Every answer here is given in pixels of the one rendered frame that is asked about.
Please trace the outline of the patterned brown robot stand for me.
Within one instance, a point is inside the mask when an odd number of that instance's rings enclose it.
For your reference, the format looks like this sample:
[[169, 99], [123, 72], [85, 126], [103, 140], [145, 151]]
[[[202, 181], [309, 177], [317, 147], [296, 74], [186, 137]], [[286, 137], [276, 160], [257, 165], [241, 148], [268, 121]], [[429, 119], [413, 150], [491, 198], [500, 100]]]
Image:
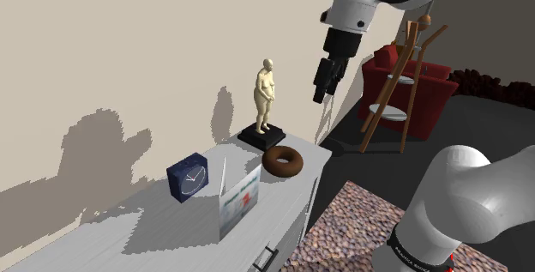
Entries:
[[404, 211], [348, 181], [280, 272], [374, 272], [372, 251]]

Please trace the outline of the open white printed box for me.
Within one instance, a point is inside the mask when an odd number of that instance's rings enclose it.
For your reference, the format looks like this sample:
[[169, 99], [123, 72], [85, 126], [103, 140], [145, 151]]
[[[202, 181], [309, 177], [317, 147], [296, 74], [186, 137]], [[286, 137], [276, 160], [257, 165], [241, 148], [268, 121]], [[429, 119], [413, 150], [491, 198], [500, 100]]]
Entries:
[[219, 239], [222, 240], [257, 204], [261, 165], [247, 173], [229, 190], [226, 189], [226, 158], [219, 189]]

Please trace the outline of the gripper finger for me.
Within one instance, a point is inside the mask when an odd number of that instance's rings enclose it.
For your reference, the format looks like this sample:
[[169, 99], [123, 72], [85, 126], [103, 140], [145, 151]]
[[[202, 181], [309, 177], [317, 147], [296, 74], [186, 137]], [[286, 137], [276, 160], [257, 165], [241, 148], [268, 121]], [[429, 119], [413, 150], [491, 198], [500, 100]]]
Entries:
[[321, 104], [323, 102], [325, 94], [334, 94], [334, 75], [335, 62], [327, 58], [322, 58], [318, 66], [315, 79], [313, 81], [313, 84], [316, 86], [316, 90], [313, 96], [314, 102]]
[[331, 68], [331, 76], [327, 85], [327, 94], [334, 95], [336, 88], [344, 77], [348, 65], [348, 58], [335, 58]]

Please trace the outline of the white chest of drawers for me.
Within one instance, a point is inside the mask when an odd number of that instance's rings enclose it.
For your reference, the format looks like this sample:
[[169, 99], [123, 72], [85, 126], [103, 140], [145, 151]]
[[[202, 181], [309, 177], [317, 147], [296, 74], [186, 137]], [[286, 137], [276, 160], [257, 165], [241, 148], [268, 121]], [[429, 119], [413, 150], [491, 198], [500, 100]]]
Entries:
[[261, 151], [235, 136], [205, 152], [210, 179], [187, 202], [166, 179], [36, 251], [5, 272], [279, 272], [306, 234], [329, 150], [293, 135], [303, 170], [292, 178], [263, 172], [257, 204], [219, 235], [219, 188], [261, 164]]

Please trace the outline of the dark blue cube clock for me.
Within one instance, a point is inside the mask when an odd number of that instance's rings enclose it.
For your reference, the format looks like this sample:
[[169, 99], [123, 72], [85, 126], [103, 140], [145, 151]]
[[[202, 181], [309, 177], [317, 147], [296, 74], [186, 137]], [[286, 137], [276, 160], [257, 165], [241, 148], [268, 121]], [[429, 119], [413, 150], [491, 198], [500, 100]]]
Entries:
[[193, 153], [166, 169], [171, 195], [186, 202], [208, 183], [207, 158]]

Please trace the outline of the brown doughnut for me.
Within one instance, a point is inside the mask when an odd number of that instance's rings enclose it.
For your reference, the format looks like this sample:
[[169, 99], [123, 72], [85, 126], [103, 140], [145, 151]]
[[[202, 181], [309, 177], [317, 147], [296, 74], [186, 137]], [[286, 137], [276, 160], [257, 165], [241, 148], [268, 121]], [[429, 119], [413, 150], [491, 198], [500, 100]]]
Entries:
[[273, 146], [267, 149], [261, 158], [266, 171], [279, 178], [290, 178], [301, 172], [304, 160], [294, 148]]

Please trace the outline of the wooden ladder shelf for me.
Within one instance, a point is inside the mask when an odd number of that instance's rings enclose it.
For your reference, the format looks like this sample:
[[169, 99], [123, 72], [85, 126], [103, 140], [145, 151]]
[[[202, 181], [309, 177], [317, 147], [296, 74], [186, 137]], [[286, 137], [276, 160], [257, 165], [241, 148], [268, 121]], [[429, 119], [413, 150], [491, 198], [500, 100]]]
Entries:
[[[408, 133], [410, 120], [412, 116], [412, 108], [415, 100], [418, 80], [423, 63], [424, 53], [430, 43], [432, 43], [441, 33], [443, 33], [448, 25], [441, 26], [436, 32], [434, 32], [427, 40], [423, 42], [420, 47], [416, 47], [417, 39], [421, 35], [421, 32], [430, 26], [430, 15], [426, 13], [418, 18], [417, 21], [408, 21], [406, 28], [406, 41], [404, 48], [399, 58], [397, 59], [393, 70], [387, 76], [387, 80], [379, 93], [376, 102], [370, 104], [368, 107], [369, 113], [364, 121], [361, 131], [365, 133], [364, 139], [360, 144], [359, 152], [364, 153], [369, 145], [370, 139], [373, 136], [376, 126], [379, 121], [383, 119], [392, 119], [396, 122], [404, 122], [404, 128], [402, 131], [402, 137], [400, 142], [400, 152], [402, 153], [405, 148], [406, 136]], [[407, 111], [404, 112], [397, 107], [390, 106], [388, 104], [393, 91], [398, 83], [401, 83], [401, 74], [409, 58], [412, 56], [412, 52], [415, 49], [419, 49], [418, 60], [415, 67], [415, 72], [411, 82], [411, 92], [408, 100]]]

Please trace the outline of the beige figure on black base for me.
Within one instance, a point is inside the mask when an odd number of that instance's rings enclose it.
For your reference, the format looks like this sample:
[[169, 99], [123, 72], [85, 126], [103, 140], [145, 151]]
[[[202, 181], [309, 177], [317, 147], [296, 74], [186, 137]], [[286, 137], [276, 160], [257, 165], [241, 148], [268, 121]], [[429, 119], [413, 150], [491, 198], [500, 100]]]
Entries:
[[275, 146], [286, 137], [279, 127], [269, 125], [270, 112], [275, 101], [275, 83], [273, 77], [274, 63], [266, 58], [257, 73], [253, 97], [257, 110], [255, 122], [243, 129], [237, 138], [262, 151]]

